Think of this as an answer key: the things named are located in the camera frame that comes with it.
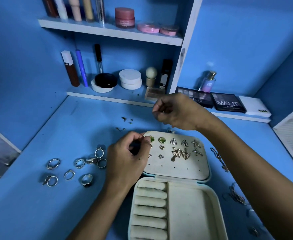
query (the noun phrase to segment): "pink compact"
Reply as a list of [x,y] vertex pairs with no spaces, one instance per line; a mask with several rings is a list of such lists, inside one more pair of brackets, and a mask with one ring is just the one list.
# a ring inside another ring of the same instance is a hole
[[118,28],[134,28],[135,17],[134,9],[126,7],[115,8],[115,25]]
[[176,33],[178,32],[179,27],[178,26],[163,26],[160,29],[160,33],[163,35],[168,36],[176,36]]
[[150,34],[155,34],[160,31],[159,26],[156,26],[155,24],[147,24],[147,23],[138,24],[137,29],[140,30],[141,32],[150,33]]

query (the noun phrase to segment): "pink perfume bottle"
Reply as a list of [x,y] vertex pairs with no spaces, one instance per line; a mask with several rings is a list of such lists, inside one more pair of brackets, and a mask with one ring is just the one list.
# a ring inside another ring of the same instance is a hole
[[214,76],[216,75],[216,72],[210,71],[210,74],[208,75],[208,78],[205,78],[202,82],[201,88],[199,91],[202,92],[211,92],[211,89],[216,81]]

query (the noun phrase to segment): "purple tube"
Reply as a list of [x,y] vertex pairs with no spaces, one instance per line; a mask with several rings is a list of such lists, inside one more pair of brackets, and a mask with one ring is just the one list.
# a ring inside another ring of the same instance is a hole
[[82,60],[82,56],[81,56],[81,51],[79,49],[76,50],[76,57],[78,58],[78,63],[79,63],[81,75],[83,78],[84,86],[87,88],[88,87],[88,80],[86,78],[84,64],[83,64],[83,60]]

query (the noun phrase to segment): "blue desk surface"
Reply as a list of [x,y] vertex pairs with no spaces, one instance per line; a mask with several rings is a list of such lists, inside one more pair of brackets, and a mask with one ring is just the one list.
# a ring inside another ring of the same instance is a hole
[[[129,130],[166,131],[167,126],[157,122],[151,110],[69,96],[0,179],[0,240],[65,239],[94,202],[105,178],[105,170],[96,165],[76,169],[73,165],[75,159],[88,157],[98,145],[108,147]],[[133,124],[123,122],[122,116],[133,119]],[[293,160],[268,124],[222,120],[293,181]],[[126,131],[119,132],[116,127],[126,128]],[[229,192],[228,186],[233,178],[221,168],[210,151],[212,145],[208,140],[196,131],[177,130],[176,133],[197,136],[203,141],[212,169],[212,178],[207,184],[219,196],[229,239],[254,239],[247,230],[251,226],[259,229],[260,239],[272,239],[254,214],[246,217],[249,206],[222,198],[223,193]],[[46,164],[52,158],[60,158],[61,164],[50,171]],[[65,181],[63,175],[69,169],[73,169],[76,175],[73,180]],[[42,186],[44,178],[51,173],[59,178],[58,184],[55,187]],[[94,185],[90,188],[84,188],[79,182],[87,173],[94,175]],[[238,186],[236,191],[242,195]],[[127,239],[131,201],[132,192],[123,202],[107,239]]]

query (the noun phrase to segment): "hand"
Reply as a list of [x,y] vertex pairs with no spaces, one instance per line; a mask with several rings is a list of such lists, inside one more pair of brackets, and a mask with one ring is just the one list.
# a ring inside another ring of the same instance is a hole
[[186,131],[199,131],[216,118],[201,105],[181,93],[159,98],[152,113],[158,121]]
[[[136,156],[129,151],[130,144],[135,140],[141,141],[141,148]],[[111,184],[112,187],[127,193],[146,167],[151,149],[150,141],[149,136],[144,137],[131,131],[109,146],[105,184]]]

